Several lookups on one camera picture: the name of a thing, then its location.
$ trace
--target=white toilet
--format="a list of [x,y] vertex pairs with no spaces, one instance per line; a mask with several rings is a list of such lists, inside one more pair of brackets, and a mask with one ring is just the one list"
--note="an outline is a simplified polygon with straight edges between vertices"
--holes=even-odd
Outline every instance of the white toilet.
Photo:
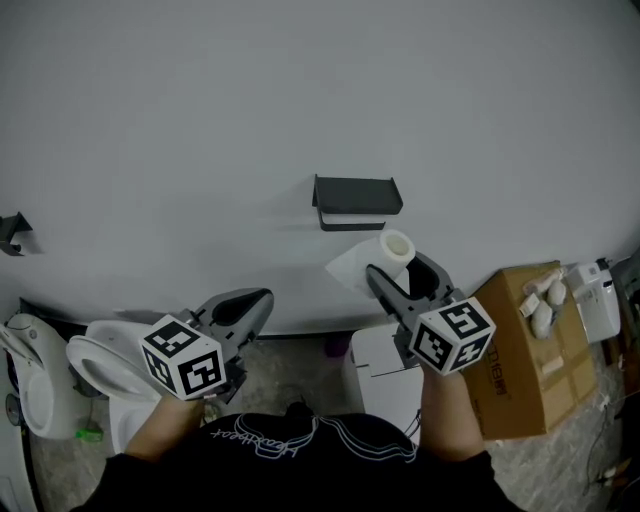
[[0,326],[0,346],[13,358],[22,413],[35,435],[69,439],[87,426],[91,400],[74,389],[67,343],[53,327],[32,315],[15,315]]
[[146,324],[118,320],[92,322],[84,336],[74,336],[67,357],[98,391],[109,397],[113,449],[123,452],[129,440],[165,393],[147,372],[138,345]]

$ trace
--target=toilet paper roll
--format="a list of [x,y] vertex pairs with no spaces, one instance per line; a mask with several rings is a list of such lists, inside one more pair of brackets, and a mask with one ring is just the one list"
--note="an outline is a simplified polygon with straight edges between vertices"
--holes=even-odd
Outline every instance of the toilet paper roll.
[[327,271],[345,287],[374,299],[367,284],[367,265],[384,270],[396,279],[415,258],[416,249],[407,235],[387,229],[377,238],[360,242],[326,266]]

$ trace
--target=toilet paper holder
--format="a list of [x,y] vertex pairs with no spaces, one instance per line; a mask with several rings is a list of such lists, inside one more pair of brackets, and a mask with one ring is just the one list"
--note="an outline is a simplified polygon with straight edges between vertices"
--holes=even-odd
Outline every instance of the toilet paper holder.
[[0,250],[9,256],[24,256],[20,244],[12,244],[13,235],[22,231],[33,231],[27,219],[18,212],[13,217],[0,217]]
[[321,178],[315,176],[312,206],[318,211],[322,231],[378,231],[384,222],[327,224],[323,214],[397,215],[404,203],[393,178]]

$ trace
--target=white wall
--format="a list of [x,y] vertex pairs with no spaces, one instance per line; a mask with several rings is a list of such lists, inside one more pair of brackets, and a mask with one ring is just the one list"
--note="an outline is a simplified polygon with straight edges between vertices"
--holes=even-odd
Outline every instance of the white wall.
[[267,330],[380,309],[324,265],[312,176],[394,176],[389,223],[473,289],[640,232],[640,17],[626,0],[13,2],[0,20],[0,258],[81,320],[276,293]]

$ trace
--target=black wall shelf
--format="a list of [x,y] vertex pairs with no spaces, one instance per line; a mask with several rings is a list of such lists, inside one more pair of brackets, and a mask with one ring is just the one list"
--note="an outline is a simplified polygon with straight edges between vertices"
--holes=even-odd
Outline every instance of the black wall shelf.
[[321,178],[317,174],[311,204],[318,210],[323,231],[379,231],[384,222],[327,224],[322,215],[397,215],[404,206],[393,178]]

